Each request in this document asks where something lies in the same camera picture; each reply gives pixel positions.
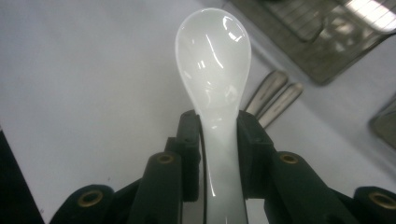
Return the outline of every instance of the white ceramic spoon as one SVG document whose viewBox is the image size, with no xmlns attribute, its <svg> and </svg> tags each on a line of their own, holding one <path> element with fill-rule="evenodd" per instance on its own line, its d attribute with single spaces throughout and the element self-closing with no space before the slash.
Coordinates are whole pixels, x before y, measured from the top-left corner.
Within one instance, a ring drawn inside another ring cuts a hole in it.
<svg viewBox="0 0 396 224">
<path fill-rule="evenodd" d="M 250 67 L 248 34 L 230 13 L 203 9 L 181 24 L 176 56 L 181 79 L 204 132 L 206 223 L 246 224 L 236 118 Z"/>
</svg>

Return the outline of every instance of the spoon handle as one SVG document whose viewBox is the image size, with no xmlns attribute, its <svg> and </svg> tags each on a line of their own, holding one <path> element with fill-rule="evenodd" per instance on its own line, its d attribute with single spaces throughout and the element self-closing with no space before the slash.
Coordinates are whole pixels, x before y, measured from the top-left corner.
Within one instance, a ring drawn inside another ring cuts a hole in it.
<svg viewBox="0 0 396 224">
<path fill-rule="evenodd" d="M 206 166 L 206 223 L 248 224 L 239 171 L 236 124 L 203 125 Z"/>
<path fill-rule="evenodd" d="M 262 108 L 286 85 L 288 79 L 288 75 L 282 71 L 270 73 L 254 93 L 245 111 L 258 116 Z"/>
<path fill-rule="evenodd" d="M 301 83 L 290 84 L 259 117 L 259 123 L 266 128 L 274 119 L 283 113 L 303 92 Z"/>
</svg>

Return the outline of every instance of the brass insert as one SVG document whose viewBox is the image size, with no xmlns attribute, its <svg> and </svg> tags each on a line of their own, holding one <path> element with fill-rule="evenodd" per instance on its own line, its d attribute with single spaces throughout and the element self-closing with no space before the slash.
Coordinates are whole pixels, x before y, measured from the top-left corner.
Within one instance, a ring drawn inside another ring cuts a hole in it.
<svg viewBox="0 0 396 224">
<path fill-rule="evenodd" d="M 161 155 L 157 158 L 157 161 L 162 164 L 171 163 L 173 160 L 173 156 L 170 155 Z"/>
<path fill-rule="evenodd" d="M 280 159 L 283 162 L 288 163 L 288 164 L 295 164 L 298 162 L 298 159 L 295 156 L 290 155 L 290 154 L 282 154 L 280 156 Z"/>
<path fill-rule="evenodd" d="M 91 207 L 96 205 L 103 199 L 103 193 L 99 189 L 93 189 L 88 192 L 83 193 L 78 198 L 78 205 L 80 207 Z"/>
<path fill-rule="evenodd" d="M 369 198 L 383 208 L 396 210 L 396 201 L 386 194 L 375 191 L 369 194 Z"/>
</svg>

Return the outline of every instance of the white table surface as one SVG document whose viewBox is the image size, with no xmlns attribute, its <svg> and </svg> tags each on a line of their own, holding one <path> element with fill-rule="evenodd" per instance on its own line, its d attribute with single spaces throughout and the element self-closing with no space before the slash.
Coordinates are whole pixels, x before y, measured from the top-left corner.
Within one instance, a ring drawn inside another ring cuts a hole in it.
<svg viewBox="0 0 396 224">
<path fill-rule="evenodd" d="M 268 133 L 278 150 L 303 156 L 332 188 L 396 191 L 396 153 L 367 121 L 396 92 L 396 39 L 382 43 L 333 83 L 308 80 L 229 3 L 222 1 L 2 1 L 0 123 L 46 222 L 76 189 L 118 190 L 175 136 L 192 108 L 177 73 L 174 40 L 193 11 L 223 7 L 253 42 L 242 107 L 274 69 L 305 91 Z M 267 223 L 248 200 L 249 223 Z M 199 223 L 188 204 L 185 223 Z"/>
</svg>

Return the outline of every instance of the metal grate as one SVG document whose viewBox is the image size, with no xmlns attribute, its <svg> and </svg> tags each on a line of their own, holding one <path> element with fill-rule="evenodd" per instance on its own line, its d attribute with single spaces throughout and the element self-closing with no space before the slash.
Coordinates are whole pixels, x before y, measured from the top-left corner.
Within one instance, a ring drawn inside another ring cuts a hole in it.
<svg viewBox="0 0 396 224">
<path fill-rule="evenodd" d="M 396 31 L 396 0 L 232 2 L 319 84 Z"/>
</svg>

